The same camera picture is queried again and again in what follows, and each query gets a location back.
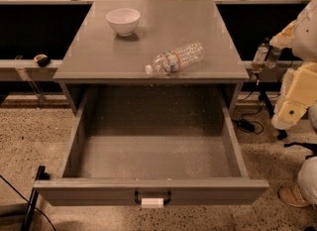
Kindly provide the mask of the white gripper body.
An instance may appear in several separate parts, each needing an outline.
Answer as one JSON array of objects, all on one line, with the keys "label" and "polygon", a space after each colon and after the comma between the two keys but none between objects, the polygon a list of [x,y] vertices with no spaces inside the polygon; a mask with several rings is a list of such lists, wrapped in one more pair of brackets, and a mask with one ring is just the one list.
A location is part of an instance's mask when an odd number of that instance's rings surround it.
[{"label": "white gripper body", "polygon": [[283,79],[283,96],[279,114],[304,114],[317,101],[317,63],[305,62],[289,69]]}]

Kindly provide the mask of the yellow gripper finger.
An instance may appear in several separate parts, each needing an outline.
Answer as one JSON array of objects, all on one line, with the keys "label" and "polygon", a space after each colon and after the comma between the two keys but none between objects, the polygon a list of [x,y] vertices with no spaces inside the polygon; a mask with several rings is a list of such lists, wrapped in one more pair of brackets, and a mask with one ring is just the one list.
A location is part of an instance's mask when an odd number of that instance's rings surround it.
[{"label": "yellow gripper finger", "polygon": [[295,22],[292,21],[289,23],[281,32],[273,36],[269,44],[272,47],[279,49],[291,49],[293,43],[293,30],[294,30]]},{"label": "yellow gripper finger", "polygon": [[289,129],[295,126],[305,113],[306,108],[303,106],[277,102],[273,110],[271,125],[279,130]]}]

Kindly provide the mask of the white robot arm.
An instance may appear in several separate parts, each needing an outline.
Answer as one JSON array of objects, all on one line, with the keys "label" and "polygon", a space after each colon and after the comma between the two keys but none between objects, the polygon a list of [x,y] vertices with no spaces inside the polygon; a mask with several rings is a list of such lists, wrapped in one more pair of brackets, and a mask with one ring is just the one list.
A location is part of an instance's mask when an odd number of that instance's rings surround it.
[{"label": "white robot arm", "polygon": [[289,48],[303,60],[298,69],[285,73],[271,118],[273,127],[286,130],[317,101],[317,0],[311,0],[269,44],[282,50]]}]

